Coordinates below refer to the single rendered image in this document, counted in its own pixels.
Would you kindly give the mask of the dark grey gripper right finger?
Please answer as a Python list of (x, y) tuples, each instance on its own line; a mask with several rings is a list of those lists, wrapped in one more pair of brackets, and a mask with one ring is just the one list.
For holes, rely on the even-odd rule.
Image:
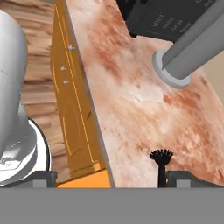
[(215, 183), (199, 179), (189, 171), (168, 171), (167, 173), (168, 187), (174, 188), (205, 188), (205, 187), (219, 187)]

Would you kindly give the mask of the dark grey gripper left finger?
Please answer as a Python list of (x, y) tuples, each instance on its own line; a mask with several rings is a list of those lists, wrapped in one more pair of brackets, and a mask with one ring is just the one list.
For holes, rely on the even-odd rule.
[(28, 178), (10, 183), (6, 187), (55, 188), (57, 177), (56, 171), (35, 171)]

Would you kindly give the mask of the orange drawer front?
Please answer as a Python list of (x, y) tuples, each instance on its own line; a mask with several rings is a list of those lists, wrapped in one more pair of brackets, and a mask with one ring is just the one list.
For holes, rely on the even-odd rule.
[(58, 184), (58, 188), (110, 188), (109, 175), (106, 170), (98, 171), (85, 177)]

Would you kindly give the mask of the orange cupboard run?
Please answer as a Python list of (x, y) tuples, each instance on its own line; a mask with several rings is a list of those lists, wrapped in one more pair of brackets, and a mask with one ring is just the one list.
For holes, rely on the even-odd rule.
[(60, 124), (71, 177), (77, 179), (106, 169), (98, 131), (69, 24), (66, 0), (56, 0), (52, 28), (51, 68)]

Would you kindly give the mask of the dark grey vented appliance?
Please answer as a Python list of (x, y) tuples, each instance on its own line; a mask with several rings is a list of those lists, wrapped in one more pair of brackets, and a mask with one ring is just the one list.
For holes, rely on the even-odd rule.
[(217, 0), (115, 0), (132, 38), (177, 42)]

